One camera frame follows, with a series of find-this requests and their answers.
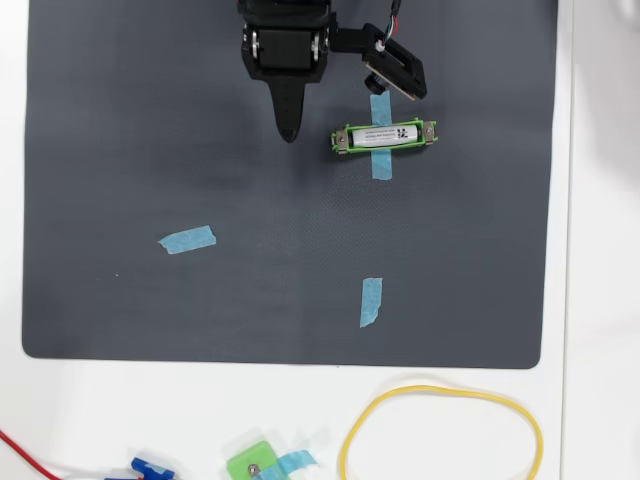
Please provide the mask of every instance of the red wire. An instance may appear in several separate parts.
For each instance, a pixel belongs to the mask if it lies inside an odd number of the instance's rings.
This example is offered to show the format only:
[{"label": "red wire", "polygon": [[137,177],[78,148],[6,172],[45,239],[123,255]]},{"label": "red wire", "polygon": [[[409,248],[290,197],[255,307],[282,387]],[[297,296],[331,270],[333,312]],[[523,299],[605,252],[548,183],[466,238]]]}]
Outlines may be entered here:
[{"label": "red wire", "polygon": [[47,477],[49,480],[62,480],[61,478],[56,477],[55,475],[53,475],[50,472],[48,472],[47,470],[45,470],[45,468],[42,465],[40,465],[38,462],[36,462],[31,457],[31,455],[29,455],[27,452],[22,450],[22,448],[20,448],[20,446],[16,442],[14,442],[9,437],[7,437],[2,430],[0,430],[0,440],[4,440],[4,442],[7,445],[9,445],[11,448],[13,448],[18,455],[20,455],[22,458],[24,458],[29,465],[31,465],[40,474],[42,474],[43,476]]}]

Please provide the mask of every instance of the green battery holder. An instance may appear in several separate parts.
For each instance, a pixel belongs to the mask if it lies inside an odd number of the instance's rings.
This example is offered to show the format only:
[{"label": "green battery holder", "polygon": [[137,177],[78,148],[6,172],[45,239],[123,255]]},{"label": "green battery holder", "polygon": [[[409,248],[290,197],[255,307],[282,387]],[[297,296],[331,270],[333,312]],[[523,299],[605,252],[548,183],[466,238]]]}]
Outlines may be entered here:
[{"label": "green battery holder", "polygon": [[394,123],[393,125],[389,125],[390,127],[403,127],[403,126],[415,126],[418,129],[418,139],[415,142],[405,143],[402,145],[390,145],[384,147],[354,147],[352,138],[353,132],[357,130],[366,130],[370,128],[379,128],[375,126],[366,126],[366,127],[352,127],[351,125],[346,125],[344,128],[336,130],[331,135],[331,145],[333,151],[339,154],[348,154],[348,153],[367,153],[373,152],[376,150],[403,150],[407,148],[416,148],[416,147],[424,147],[426,145],[432,145],[433,143],[438,141],[438,132],[437,132],[437,122],[433,121],[424,121],[418,118],[414,119],[411,122],[404,123]]},{"label": "green battery holder", "polygon": [[278,457],[271,445],[262,441],[229,460],[227,471],[233,480],[251,480],[258,473],[277,465],[277,463]]}]

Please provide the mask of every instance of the blue plastic part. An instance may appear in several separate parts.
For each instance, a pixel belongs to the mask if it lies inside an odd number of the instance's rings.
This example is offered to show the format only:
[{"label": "blue plastic part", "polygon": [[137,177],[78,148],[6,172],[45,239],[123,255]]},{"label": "blue plastic part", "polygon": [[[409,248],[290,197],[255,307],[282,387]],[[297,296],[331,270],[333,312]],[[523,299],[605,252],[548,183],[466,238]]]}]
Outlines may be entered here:
[{"label": "blue plastic part", "polygon": [[278,463],[260,472],[254,480],[287,480],[290,473],[317,464],[308,451],[298,450],[280,457]]},{"label": "blue plastic part", "polygon": [[216,236],[209,225],[172,233],[158,242],[167,249],[169,255],[189,252],[198,248],[210,247],[216,244]]},{"label": "blue plastic part", "polygon": [[[393,125],[391,119],[391,95],[387,90],[382,95],[371,95],[371,120],[374,127]],[[391,150],[371,152],[371,173],[374,180],[391,180]]]},{"label": "blue plastic part", "polygon": [[360,328],[371,325],[378,318],[382,304],[382,279],[365,278],[362,281],[362,308],[360,310]]},{"label": "blue plastic part", "polygon": [[171,470],[159,467],[141,458],[134,458],[131,462],[131,468],[136,472],[140,472],[144,480],[172,480],[176,475]]}]

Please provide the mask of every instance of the yellow rubber band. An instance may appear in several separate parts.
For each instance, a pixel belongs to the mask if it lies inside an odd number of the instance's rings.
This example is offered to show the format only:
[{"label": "yellow rubber band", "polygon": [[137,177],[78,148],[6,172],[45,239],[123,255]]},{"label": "yellow rubber band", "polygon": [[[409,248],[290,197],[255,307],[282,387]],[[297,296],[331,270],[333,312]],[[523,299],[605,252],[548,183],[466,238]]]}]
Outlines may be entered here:
[{"label": "yellow rubber band", "polygon": [[536,433],[536,458],[533,462],[531,470],[529,471],[529,476],[527,477],[527,479],[533,480],[538,474],[540,464],[542,463],[544,439],[542,438],[542,431],[540,430],[538,422],[536,422],[536,419],[533,417],[533,415],[531,415],[531,413],[529,413],[529,411],[522,405],[519,405],[513,400],[509,400],[508,398],[500,397],[498,395],[491,395],[490,393],[474,392],[472,390],[456,390],[452,388],[433,387],[431,385],[413,385],[411,387],[396,388],[395,390],[391,390],[380,395],[373,402],[371,402],[371,404],[362,413],[362,415],[360,415],[358,421],[355,423],[353,428],[351,428],[349,435],[347,435],[347,439],[344,441],[342,451],[340,452],[340,478],[342,480],[347,480],[347,454],[349,453],[351,442],[353,442],[353,439],[358,433],[358,430],[360,430],[360,427],[362,427],[362,424],[367,420],[369,415],[371,415],[371,412],[373,412],[376,407],[382,402],[384,402],[388,398],[395,397],[396,395],[404,395],[407,393],[435,393],[438,395],[475,398],[479,400],[487,400],[489,402],[498,403],[517,411],[529,421]]}]

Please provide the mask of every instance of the blue painter's tape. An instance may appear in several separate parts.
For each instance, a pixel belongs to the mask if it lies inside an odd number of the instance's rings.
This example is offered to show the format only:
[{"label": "blue painter's tape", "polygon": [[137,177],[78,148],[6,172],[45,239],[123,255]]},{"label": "blue painter's tape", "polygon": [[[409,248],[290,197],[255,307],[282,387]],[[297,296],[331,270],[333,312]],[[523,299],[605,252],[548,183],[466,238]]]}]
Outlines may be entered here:
[{"label": "blue painter's tape", "polygon": [[360,310],[360,328],[371,325],[378,318],[382,304],[382,279],[365,278],[362,281],[362,309]]},{"label": "blue painter's tape", "polygon": [[273,467],[260,472],[253,477],[257,480],[287,480],[290,473],[308,467],[309,465],[317,465],[318,462],[306,450],[291,452],[278,459]]},{"label": "blue painter's tape", "polygon": [[167,249],[169,255],[188,252],[198,248],[210,247],[216,244],[216,237],[209,225],[184,232],[172,233],[158,242]]},{"label": "blue painter's tape", "polygon": [[[391,95],[387,90],[382,95],[371,95],[371,119],[374,127],[387,127],[393,124],[391,118]],[[371,152],[371,172],[374,180],[391,180],[391,150]]]}]

